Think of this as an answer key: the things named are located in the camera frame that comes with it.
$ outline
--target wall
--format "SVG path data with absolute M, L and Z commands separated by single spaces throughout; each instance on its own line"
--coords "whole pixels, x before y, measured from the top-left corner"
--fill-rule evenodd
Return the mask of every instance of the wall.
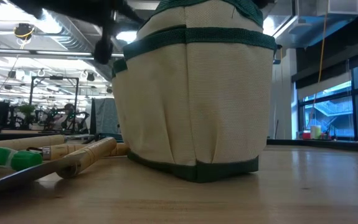
M 296 50 L 285 51 L 281 64 L 273 66 L 269 115 L 271 139 L 275 138 L 275 131 L 276 139 L 296 139 L 298 131 L 298 94 L 291 82 L 291 76 L 296 73 Z

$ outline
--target green trim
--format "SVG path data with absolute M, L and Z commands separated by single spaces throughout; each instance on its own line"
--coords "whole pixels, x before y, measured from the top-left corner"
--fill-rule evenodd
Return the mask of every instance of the green trim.
M 126 65 L 126 61 L 124 58 L 121 58 L 119 60 L 114 61 L 113 64 L 113 71 L 115 72 L 115 75 L 117 73 L 120 73 L 122 71 L 125 71 L 128 69 L 128 66 Z
M 174 7 L 193 6 L 209 0 L 162 0 L 156 8 L 152 18 L 156 14 Z M 263 13 L 252 0 L 223 0 L 235 6 L 237 11 L 243 16 L 254 21 L 258 26 L 263 27 Z M 140 29 L 150 20 L 150 18 L 140 27 Z
M 276 50 L 274 37 L 240 28 L 186 28 L 174 29 L 147 36 L 123 47 L 125 59 L 172 44 L 188 44 L 193 42 L 239 43 Z
M 149 161 L 147 159 L 143 159 L 132 151 L 129 151 L 128 158 L 150 168 L 172 173 L 177 177 L 197 183 L 213 182 L 226 177 L 247 174 L 249 172 L 256 172 L 259 170 L 259 157 L 245 162 L 221 164 L 206 164 L 197 161 L 195 166 Z

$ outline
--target red object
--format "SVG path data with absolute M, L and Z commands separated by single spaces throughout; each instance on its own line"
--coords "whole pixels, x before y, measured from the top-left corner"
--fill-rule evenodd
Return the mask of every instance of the red object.
M 311 134 L 310 133 L 303 133 L 302 134 L 302 139 L 311 139 Z

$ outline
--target desk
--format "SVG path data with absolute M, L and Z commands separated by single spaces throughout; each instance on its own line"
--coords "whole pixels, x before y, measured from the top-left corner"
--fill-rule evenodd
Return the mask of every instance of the desk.
M 0 194 L 0 223 L 358 223 L 358 153 L 268 146 L 260 171 L 195 184 L 125 157 Z

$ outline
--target canvas tool bag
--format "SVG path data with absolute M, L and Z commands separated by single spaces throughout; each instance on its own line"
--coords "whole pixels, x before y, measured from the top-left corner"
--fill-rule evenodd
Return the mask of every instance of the canvas tool bag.
M 128 157 L 194 182 L 258 170 L 274 38 L 251 0 L 162 0 L 114 64 Z

